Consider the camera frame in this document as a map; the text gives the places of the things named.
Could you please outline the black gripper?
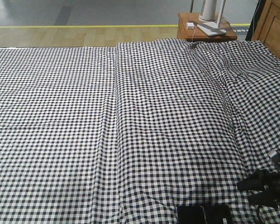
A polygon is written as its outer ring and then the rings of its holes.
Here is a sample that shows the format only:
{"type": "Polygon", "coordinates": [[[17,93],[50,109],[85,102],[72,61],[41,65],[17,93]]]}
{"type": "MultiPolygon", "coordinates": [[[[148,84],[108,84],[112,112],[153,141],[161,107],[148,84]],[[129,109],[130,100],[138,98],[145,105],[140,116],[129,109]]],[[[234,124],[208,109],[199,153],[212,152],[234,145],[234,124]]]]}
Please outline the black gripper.
{"type": "Polygon", "coordinates": [[[249,204],[278,207],[280,205],[280,173],[255,171],[252,175],[237,183],[239,191],[258,190],[248,196],[249,204]]]}

